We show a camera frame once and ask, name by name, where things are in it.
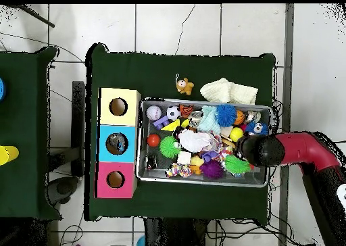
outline baseball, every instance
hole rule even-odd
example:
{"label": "baseball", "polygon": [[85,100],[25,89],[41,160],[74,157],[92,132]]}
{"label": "baseball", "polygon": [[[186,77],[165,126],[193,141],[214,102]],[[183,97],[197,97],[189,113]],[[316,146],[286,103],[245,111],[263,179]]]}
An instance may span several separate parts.
{"label": "baseball", "polygon": [[158,106],[150,106],[147,109],[147,117],[149,120],[151,121],[156,121],[159,120],[159,118],[161,117],[161,109]]}

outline orange ball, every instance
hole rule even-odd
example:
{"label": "orange ball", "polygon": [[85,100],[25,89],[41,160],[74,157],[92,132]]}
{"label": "orange ball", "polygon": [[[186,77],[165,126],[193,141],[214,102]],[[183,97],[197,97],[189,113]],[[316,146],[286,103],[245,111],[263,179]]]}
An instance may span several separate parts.
{"label": "orange ball", "polygon": [[147,144],[150,147],[157,147],[159,145],[159,135],[158,134],[150,134],[147,137]]}
{"label": "orange ball", "polygon": [[237,118],[235,119],[234,125],[240,125],[245,120],[245,115],[241,110],[237,110]]}

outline orange teddy bear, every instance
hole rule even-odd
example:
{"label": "orange teddy bear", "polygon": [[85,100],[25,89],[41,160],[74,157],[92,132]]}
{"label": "orange teddy bear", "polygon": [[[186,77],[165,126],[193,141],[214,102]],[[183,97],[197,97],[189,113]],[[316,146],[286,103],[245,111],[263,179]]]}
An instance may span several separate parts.
{"label": "orange teddy bear", "polygon": [[186,93],[188,96],[190,96],[193,87],[194,84],[189,82],[187,78],[184,78],[184,80],[179,80],[176,82],[176,88],[178,89],[178,92],[180,92],[180,94]]}

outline yellow box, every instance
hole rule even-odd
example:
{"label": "yellow box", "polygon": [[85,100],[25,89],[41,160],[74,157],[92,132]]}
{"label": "yellow box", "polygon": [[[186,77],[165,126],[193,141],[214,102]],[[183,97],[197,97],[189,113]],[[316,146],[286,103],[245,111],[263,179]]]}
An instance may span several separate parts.
{"label": "yellow box", "polygon": [[141,94],[136,90],[101,88],[102,125],[136,126]]}

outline round hole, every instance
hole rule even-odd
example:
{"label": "round hole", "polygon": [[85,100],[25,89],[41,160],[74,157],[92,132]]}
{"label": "round hole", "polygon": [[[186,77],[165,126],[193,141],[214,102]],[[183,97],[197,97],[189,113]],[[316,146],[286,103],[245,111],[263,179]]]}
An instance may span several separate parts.
{"label": "round hole", "polygon": [[113,189],[119,189],[122,187],[124,185],[124,181],[125,177],[119,171],[110,172],[107,175],[107,184]]}
{"label": "round hole", "polygon": [[122,98],[115,98],[109,103],[109,110],[115,116],[123,116],[127,112],[127,102]]}
{"label": "round hole", "polygon": [[128,148],[128,140],[121,132],[110,134],[105,142],[112,155],[122,155]]}

